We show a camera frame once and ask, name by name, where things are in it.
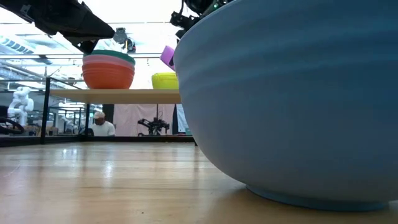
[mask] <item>ceiling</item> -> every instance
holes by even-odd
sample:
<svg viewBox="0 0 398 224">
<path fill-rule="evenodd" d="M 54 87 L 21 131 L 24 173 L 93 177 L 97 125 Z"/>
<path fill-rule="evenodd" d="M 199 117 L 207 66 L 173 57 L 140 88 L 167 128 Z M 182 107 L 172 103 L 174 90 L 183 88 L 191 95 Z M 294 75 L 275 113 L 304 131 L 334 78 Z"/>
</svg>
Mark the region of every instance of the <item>ceiling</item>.
<svg viewBox="0 0 398 224">
<path fill-rule="evenodd" d="M 181 0 L 86 0 L 84 1 L 96 16 L 112 28 L 125 27 L 126 33 L 137 47 L 136 53 L 161 53 L 165 45 L 175 47 L 177 27 L 169 24 L 173 11 L 179 11 Z M 192 14 L 186 7 L 185 15 Z M 34 24 L 26 23 L 20 17 L 0 8 L 0 40 L 11 39 L 33 54 L 81 54 L 62 35 L 48 36 Z M 97 49 L 121 50 L 114 40 L 101 40 Z M 0 54 L 21 54 L 0 44 Z M 39 75 L 54 78 L 81 79 L 81 59 L 51 59 L 51 64 L 35 60 L 7 60 L 8 63 Z M 170 69 L 158 58 L 136 58 L 136 76 L 132 88 L 150 88 L 150 76 Z"/>
</svg>

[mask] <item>large blue bowl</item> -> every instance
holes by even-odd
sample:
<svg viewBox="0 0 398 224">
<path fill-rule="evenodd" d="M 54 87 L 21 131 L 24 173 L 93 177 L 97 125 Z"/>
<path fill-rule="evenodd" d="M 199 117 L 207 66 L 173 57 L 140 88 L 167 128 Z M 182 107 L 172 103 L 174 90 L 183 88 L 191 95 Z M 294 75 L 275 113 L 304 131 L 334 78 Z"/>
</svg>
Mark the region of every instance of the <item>large blue bowl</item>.
<svg viewBox="0 0 398 224">
<path fill-rule="evenodd" d="M 225 174 L 276 201 L 398 199 L 398 1 L 236 0 L 181 39 L 189 127 Z"/>
</svg>

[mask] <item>pink bowl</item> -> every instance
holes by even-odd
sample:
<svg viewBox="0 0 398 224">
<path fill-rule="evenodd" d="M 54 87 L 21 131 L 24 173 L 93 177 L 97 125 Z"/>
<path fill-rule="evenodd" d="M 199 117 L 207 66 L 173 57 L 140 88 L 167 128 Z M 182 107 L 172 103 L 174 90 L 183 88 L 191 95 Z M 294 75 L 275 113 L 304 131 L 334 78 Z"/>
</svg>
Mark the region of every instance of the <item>pink bowl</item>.
<svg viewBox="0 0 398 224">
<path fill-rule="evenodd" d="M 120 65 L 126 68 L 133 68 L 134 65 L 117 57 L 109 56 L 109 55 L 89 55 L 83 57 L 83 65 L 90 63 L 110 63 L 113 65 Z"/>
</svg>

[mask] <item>orange bowl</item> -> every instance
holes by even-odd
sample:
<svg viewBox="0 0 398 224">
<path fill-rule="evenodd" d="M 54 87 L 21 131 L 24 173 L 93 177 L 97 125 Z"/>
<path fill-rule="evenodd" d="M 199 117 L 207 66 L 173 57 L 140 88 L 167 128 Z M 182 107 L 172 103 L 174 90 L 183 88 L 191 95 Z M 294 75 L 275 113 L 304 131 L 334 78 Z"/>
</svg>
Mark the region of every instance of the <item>orange bowl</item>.
<svg viewBox="0 0 398 224">
<path fill-rule="evenodd" d="M 129 89 L 134 69 L 106 63 L 83 65 L 83 79 L 91 89 Z"/>
</svg>

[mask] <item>wooden floor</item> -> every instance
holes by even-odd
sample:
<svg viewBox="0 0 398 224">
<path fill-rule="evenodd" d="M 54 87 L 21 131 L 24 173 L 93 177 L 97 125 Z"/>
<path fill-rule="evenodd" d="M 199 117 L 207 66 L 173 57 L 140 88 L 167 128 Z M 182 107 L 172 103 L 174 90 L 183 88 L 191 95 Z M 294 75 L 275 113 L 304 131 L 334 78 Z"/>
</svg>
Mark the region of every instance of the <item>wooden floor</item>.
<svg viewBox="0 0 398 224">
<path fill-rule="evenodd" d="M 0 148 L 0 223 L 398 223 L 398 204 L 318 212 L 260 198 L 193 144 Z"/>
</svg>

